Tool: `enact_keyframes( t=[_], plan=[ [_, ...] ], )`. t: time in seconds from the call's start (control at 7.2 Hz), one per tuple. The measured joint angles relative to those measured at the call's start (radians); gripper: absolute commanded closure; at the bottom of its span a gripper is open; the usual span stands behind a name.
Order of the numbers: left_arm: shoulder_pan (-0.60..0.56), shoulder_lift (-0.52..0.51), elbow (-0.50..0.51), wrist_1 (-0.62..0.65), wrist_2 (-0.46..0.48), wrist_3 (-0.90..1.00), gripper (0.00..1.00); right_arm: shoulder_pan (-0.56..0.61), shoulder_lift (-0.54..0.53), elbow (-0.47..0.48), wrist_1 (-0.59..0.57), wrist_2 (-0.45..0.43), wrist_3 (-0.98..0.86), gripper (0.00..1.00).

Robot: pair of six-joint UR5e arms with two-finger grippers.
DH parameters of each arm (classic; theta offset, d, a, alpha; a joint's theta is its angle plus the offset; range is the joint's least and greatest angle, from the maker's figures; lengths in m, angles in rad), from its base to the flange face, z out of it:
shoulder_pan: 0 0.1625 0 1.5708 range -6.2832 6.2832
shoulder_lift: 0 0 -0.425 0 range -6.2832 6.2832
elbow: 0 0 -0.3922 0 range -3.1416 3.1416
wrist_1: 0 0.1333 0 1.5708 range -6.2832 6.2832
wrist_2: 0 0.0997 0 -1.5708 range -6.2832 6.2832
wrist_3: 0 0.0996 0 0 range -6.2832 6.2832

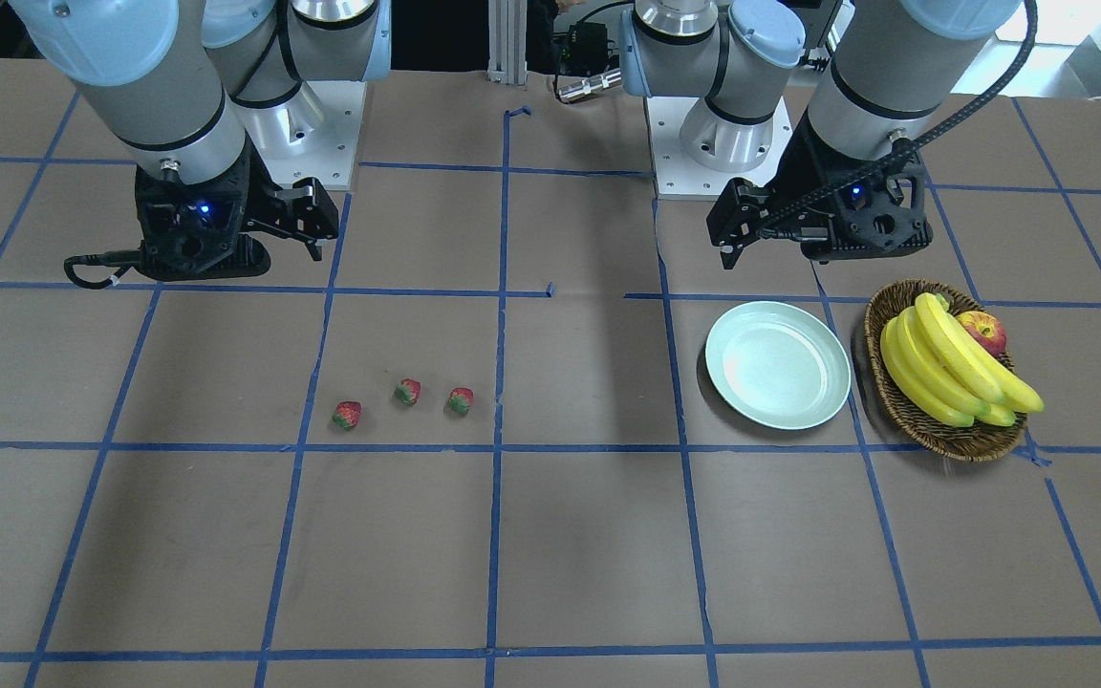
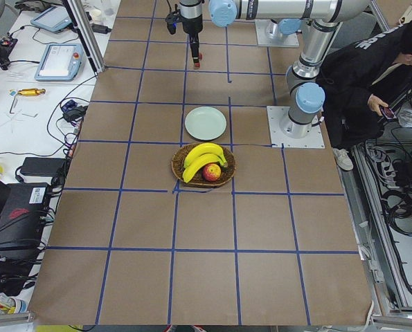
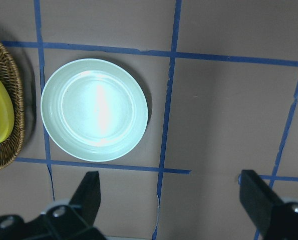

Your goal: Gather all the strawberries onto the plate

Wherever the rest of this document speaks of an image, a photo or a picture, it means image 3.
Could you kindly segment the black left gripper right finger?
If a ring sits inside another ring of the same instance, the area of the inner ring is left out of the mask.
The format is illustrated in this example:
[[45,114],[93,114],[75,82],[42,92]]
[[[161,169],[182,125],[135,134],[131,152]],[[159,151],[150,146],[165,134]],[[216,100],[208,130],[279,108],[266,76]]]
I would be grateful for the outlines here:
[[270,228],[273,208],[283,205],[281,198],[251,169],[241,171],[239,200],[261,234]]

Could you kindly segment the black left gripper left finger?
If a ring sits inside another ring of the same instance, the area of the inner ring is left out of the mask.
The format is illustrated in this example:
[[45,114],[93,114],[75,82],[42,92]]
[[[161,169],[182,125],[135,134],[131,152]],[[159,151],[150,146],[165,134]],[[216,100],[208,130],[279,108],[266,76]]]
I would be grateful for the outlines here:
[[78,188],[69,201],[73,213],[73,223],[79,229],[93,226],[100,208],[100,178],[98,171],[85,174]]

